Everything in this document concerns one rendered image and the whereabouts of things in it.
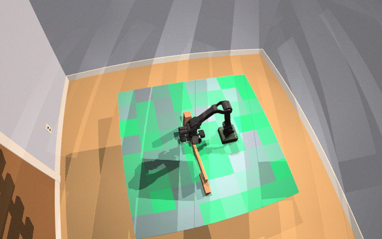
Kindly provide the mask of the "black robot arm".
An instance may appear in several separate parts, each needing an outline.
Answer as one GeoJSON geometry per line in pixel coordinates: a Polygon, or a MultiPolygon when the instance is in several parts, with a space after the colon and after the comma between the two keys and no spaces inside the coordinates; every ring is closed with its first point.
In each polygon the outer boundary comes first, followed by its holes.
{"type": "MultiPolygon", "coordinates": [[[[219,113],[224,114],[224,122],[222,122],[222,126],[224,128],[223,135],[226,136],[232,136],[232,133],[234,132],[234,129],[232,127],[231,123],[231,113],[232,113],[232,107],[230,105],[229,101],[219,101],[217,104],[213,104],[209,109],[204,111],[202,114],[200,114],[197,117],[191,118],[188,122],[186,122],[187,126],[179,127],[179,135],[185,135],[185,134],[196,134],[197,130],[200,129],[200,126],[202,122],[204,122],[206,119],[211,117],[212,115],[219,113]],[[223,110],[219,110],[217,106],[222,105],[223,110]]],[[[191,136],[192,144],[200,144],[201,138],[199,135],[191,136]]]]}

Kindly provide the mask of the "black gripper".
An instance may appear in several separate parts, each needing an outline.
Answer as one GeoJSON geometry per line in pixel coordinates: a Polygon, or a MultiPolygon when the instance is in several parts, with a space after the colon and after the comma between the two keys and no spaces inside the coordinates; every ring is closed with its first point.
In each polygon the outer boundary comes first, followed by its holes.
{"type": "Polygon", "coordinates": [[[195,136],[195,135],[200,135],[200,138],[205,138],[205,133],[204,133],[204,130],[199,130],[198,131],[199,133],[196,133],[196,134],[186,134],[186,135],[179,135],[180,137],[180,140],[181,140],[181,143],[182,142],[186,142],[186,141],[190,141],[191,142],[191,136],[195,136]]]}

